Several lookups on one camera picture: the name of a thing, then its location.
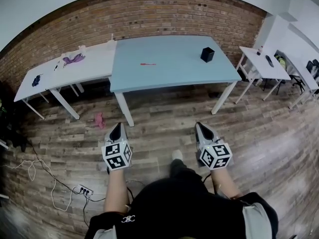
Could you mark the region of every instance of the white cable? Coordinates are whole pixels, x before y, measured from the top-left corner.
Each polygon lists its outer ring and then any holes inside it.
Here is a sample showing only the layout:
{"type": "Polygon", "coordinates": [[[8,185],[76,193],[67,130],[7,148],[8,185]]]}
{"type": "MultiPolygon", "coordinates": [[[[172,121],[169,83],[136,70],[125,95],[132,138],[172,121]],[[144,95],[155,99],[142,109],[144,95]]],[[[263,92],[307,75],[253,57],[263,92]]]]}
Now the white cable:
{"type": "Polygon", "coordinates": [[[40,160],[34,160],[34,161],[24,160],[24,161],[23,161],[19,166],[17,166],[17,167],[11,167],[11,166],[8,166],[8,165],[2,165],[2,166],[6,166],[6,167],[11,168],[11,169],[17,169],[17,168],[19,168],[20,166],[22,166],[23,163],[25,163],[25,162],[30,162],[31,165],[30,165],[29,168],[28,168],[28,174],[29,174],[30,180],[31,180],[31,181],[34,181],[35,174],[36,174],[36,169],[35,169],[33,163],[34,163],[34,162],[40,162],[40,161],[49,169],[50,174],[51,174],[52,177],[54,178],[54,187],[53,187],[53,189],[51,190],[51,198],[52,198],[53,206],[54,206],[56,209],[58,209],[58,210],[61,210],[61,211],[63,211],[63,212],[66,212],[66,211],[68,210],[68,208],[69,208],[71,202],[72,202],[72,193],[73,193],[73,190],[74,190],[75,188],[77,188],[77,186],[73,187],[73,189],[71,190],[70,201],[69,201],[69,204],[68,204],[68,206],[66,207],[66,209],[63,210],[63,209],[60,209],[60,208],[56,207],[55,204],[54,204],[54,199],[53,199],[53,191],[54,191],[55,186],[56,186],[56,179],[55,179],[54,175],[52,174],[52,171],[51,171],[50,167],[48,167],[48,166],[46,165],[46,163],[45,163],[42,159],[40,159],[40,160]],[[31,168],[32,166],[33,166],[33,168],[34,168],[34,176],[33,176],[33,178],[31,178],[31,176],[30,176],[30,168],[31,168]]]}

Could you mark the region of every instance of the person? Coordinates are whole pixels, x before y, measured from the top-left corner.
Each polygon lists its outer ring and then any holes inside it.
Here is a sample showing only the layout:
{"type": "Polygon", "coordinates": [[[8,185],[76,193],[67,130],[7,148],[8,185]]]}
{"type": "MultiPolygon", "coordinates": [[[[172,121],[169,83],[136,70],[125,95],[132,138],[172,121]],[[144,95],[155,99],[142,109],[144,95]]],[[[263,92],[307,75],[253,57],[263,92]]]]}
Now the person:
{"type": "Polygon", "coordinates": [[[169,178],[147,185],[129,204],[123,169],[110,172],[104,213],[90,221],[85,239],[275,239],[278,217],[257,193],[243,195],[226,168],[211,171],[227,197],[211,194],[201,176],[172,154],[169,178]]]}

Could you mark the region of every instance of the pink cloth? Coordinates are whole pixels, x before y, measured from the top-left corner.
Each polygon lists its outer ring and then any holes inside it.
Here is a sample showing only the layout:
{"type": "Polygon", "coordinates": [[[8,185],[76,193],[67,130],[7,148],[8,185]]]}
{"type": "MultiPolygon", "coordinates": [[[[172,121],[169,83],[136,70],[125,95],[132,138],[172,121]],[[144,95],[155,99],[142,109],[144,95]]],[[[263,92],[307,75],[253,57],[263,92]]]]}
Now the pink cloth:
{"type": "Polygon", "coordinates": [[[100,129],[104,128],[105,123],[102,118],[102,113],[95,114],[95,125],[98,125],[100,129]]]}

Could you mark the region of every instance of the black object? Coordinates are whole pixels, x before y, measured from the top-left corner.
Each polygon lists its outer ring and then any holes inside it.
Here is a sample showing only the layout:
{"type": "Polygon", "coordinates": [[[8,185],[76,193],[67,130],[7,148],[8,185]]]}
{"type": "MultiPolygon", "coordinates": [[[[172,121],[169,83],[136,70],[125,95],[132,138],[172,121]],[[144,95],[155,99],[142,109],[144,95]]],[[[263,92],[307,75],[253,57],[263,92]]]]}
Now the black object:
{"type": "Polygon", "coordinates": [[[273,62],[271,61],[271,59],[270,59],[270,57],[269,57],[268,55],[266,55],[266,59],[267,59],[269,65],[270,65],[271,67],[274,67],[273,62]]]}
{"type": "Polygon", "coordinates": [[[305,85],[304,82],[301,79],[297,79],[294,75],[291,75],[290,77],[296,81],[295,83],[293,83],[293,86],[295,84],[297,84],[299,86],[301,94],[302,94],[303,91],[305,91],[305,89],[303,87],[303,85],[305,85]]]}
{"type": "Polygon", "coordinates": [[[26,138],[20,133],[20,107],[13,102],[14,94],[10,87],[0,82],[0,139],[10,140],[14,148],[21,146],[25,151],[26,138]]]}
{"type": "Polygon", "coordinates": [[[213,59],[214,53],[215,53],[215,51],[212,50],[211,48],[209,48],[209,47],[204,48],[202,53],[201,53],[200,58],[207,63],[213,59]]]}
{"type": "Polygon", "coordinates": [[[212,140],[214,139],[214,134],[212,131],[210,131],[208,128],[206,128],[202,123],[198,122],[199,128],[207,140],[212,140]]]}
{"type": "Polygon", "coordinates": [[[121,137],[121,123],[118,123],[115,129],[110,134],[111,141],[115,142],[121,137]]]}
{"type": "Polygon", "coordinates": [[[315,66],[315,65],[309,60],[308,63],[307,63],[307,66],[306,66],[308,72],[311,73],[314,66],[315,66]]]}
{"type": "Polygon", "coordinates": [[[315,66],[319,67],[319,62],[318,62],[317,59],[314,59],[314,60],[313,60],[313,64],[314,64],[315,66]]]}
{"type": "Polygon", "coordinates": [[[35,87],[36,85],[38,85],[39,81],[40,81],[40,75],[37,75],[32,82],[32,86],[35,87]]]}

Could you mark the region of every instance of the bottle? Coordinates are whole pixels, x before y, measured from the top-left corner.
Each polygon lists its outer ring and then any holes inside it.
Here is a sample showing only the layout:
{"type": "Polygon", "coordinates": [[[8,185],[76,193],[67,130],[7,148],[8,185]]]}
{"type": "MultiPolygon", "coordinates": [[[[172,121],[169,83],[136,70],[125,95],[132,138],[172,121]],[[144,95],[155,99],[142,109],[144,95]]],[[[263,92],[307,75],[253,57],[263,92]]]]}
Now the bottle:
{"type": "Polygon", "coordinates": [[[258,49],[257,55],[259,56],[262,52],[263,52],[263,46],[261,46],[261,47],[258,49]]]}

